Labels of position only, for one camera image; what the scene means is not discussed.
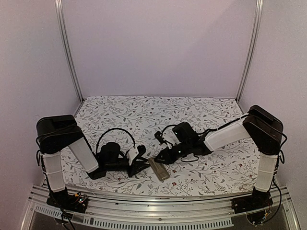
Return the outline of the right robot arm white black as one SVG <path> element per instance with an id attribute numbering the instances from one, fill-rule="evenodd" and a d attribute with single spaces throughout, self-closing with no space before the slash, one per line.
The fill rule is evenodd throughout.
<path id="1" fill-rule="evenodd" d="M 160 143 L 168 145 L 155 157 L 155 162 L 169 165 L 189 154 L 205 156 L 234 142 L 252 139 L 260 152 L 260 162 L 254 185 L 256 192 L 249 197 L 248 205 L 252 209 L 258 209 L 266 202 L 265 193 L 270 190 L 282 140 L 286 139 L 281 120 L 254 105 L 243 116 L 221 127 L 207 129 L 202 134 L 198 134 L 187 122 L 174 125 L 172 131 L 178 144 L 171 143 L 160 131 L 155 133 L 154 136 Z"/>

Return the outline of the white grey remote control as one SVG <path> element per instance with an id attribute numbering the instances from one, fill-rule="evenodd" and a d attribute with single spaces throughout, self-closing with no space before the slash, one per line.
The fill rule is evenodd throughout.
<path id="1" fill-rule="evenodd" d="M 149 158 L 148 163 L 160 182 L 163 182 L 167 180 L 168 178 L 170 178 L 170 174 L 166 170 L 164 165 L 161 163 L 155 162 L 154 157 Z"/>

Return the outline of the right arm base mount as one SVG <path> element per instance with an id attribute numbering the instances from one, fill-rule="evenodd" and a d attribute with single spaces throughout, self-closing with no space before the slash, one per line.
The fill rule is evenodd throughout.
<path id="1" fill-rule="evenodd" d="M 270 192 L 261 192 L 256 188 L 254 188 L 252 194 L 248 196 L 234 198 L 231 200 L 231 208 L 236 214 L 268 207 L 272 204 L 273 201 Z"/>

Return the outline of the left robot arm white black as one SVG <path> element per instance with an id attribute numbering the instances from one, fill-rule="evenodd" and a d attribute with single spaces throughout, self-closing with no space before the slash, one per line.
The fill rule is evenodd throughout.
<path id="1" fill-rule="evenodd" d="M 36 131 L 43 172 L 50 190 L 54 192 L 52 199 L 61 208 L 71 204 L 70 195 L 64 192 L 63 151 L 69 151 L 92 180 L 105 177 L 107 172 L 117 171 L 125 171 L 128 177 L 133 177 L 150 166 L 143 157 L 146 147 L 137 145 L 135 141 L 127 151 L 122 151 L 115 142 L 97 145 L 92 149 L 72 115 L 43 117 L 37 122 Z"/>

